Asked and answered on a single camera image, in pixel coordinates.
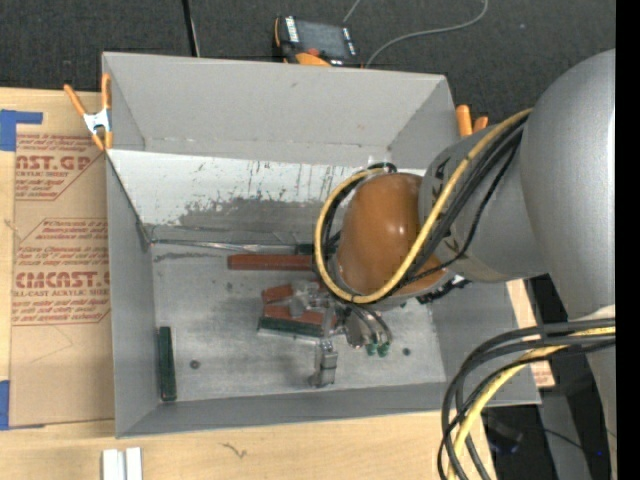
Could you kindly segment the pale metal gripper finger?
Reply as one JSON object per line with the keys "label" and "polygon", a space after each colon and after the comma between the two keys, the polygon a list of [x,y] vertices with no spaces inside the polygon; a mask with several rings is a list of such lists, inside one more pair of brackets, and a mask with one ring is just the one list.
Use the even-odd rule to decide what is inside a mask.
{"label": "pale metal gripper finger", "polygon": [[298,280],[291,283],[291,315],[301,317],[306,311],[324,307],[321,286],[317,281]]}
{"label": "pale metal gripper finger", "polygon": [[326,387],[335,382],[338,352],[331,340],[321,340],[315,349],[314,373],[310,377],[312,387]]}

